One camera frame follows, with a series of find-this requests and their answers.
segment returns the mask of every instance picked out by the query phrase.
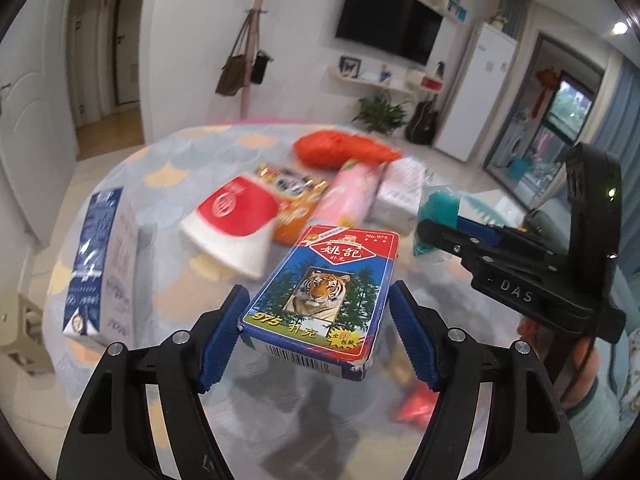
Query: pink roll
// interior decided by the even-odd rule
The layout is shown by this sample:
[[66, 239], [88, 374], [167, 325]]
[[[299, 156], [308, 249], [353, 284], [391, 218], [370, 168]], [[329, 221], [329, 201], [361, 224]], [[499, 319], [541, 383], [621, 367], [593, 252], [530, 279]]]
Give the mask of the pink roll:
[[376, 195], [381, 174], [377, 164], [348, 160], [320, 200], [309, 225], [360, 227]]

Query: yellow starburst label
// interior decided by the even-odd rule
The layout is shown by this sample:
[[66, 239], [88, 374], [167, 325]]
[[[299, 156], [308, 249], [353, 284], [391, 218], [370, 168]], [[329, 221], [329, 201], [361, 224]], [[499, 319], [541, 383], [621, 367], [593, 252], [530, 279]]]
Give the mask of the yellow starburst label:
[[340, 348], [355, 348], [358, 346], [359, 338], [357, 332], [338, 330], [337, 328], [331, 330], [327, 336], [329, 346], [339, 346]]

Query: metal bolt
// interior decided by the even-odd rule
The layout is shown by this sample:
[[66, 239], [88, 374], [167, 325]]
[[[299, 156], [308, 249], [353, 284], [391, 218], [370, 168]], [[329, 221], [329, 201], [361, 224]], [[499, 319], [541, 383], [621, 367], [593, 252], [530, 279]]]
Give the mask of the metal bolt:
[[515, 348], [521, 354], [528, 354], [531, 352], [531, 347], [524, 341], [516, 341]]
[[189, 340], [190, 337], [191, 336], [189, 335], [189, 332], [187, 332], [186, 330], [180, 330], [180, 332], [176, 332], [171, 339], [177, 345], [183, 345]]
[[107, 348], [107, 354], [109, 355], [118, 355], [119, 353], [122, 352], [122, 343], [113, 343], [111, 345], [109, 345], [109, 348]]
[[449, 337], [449, 339], [455, 341], [456, 343], [460, 343], [466, 338], [466, 334], [459, 328], [451, 328], [449, 332], [447, 332], [447, 336]]

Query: white refrigerator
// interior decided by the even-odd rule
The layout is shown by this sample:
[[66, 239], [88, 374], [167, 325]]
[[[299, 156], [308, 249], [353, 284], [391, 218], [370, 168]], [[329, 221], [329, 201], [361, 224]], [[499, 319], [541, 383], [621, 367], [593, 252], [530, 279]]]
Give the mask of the white refrigerator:
[[471, 37], [434, 147], [463, 162], [469, 158], [494, 107], [517, 44], [486, 23], [478, 27]]

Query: ceiling light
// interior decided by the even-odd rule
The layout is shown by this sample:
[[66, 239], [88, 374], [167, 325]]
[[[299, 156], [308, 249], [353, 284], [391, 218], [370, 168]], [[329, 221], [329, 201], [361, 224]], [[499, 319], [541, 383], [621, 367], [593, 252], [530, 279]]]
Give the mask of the ceiling light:
[[619, 34], [624, 34], [626, 31], [629, 30], [629, 26], [624, 23], [624, 22], [617, 22], [614, 26], [613, 26], [613, 33], [617, 36]]

